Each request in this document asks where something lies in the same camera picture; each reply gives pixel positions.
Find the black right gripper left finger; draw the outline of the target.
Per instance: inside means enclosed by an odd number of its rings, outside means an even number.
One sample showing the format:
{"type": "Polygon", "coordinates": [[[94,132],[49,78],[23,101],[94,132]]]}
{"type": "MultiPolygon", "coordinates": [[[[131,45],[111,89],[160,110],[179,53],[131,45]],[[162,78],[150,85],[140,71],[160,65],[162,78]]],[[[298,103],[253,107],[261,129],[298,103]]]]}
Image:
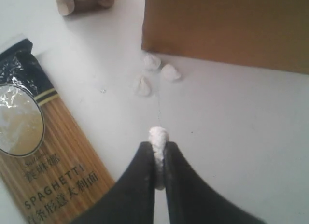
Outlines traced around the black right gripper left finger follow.
{"type": "Polygon", "coordinates": [[[151,144],[141,142],[126,171],[76,224],[152,224],[155,206],[155,157],[151,144]]]}

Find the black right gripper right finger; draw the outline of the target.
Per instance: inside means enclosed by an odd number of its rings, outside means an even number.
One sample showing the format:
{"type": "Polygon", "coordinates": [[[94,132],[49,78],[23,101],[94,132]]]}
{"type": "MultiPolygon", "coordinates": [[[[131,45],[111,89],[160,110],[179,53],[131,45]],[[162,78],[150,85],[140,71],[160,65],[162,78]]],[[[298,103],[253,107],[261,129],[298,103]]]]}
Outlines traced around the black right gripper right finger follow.
{"type": "Polygon", "coordinates": [[[171,141],[164,148],[164,182],[172,224],[263,223],[213,190],[171,141]]]}

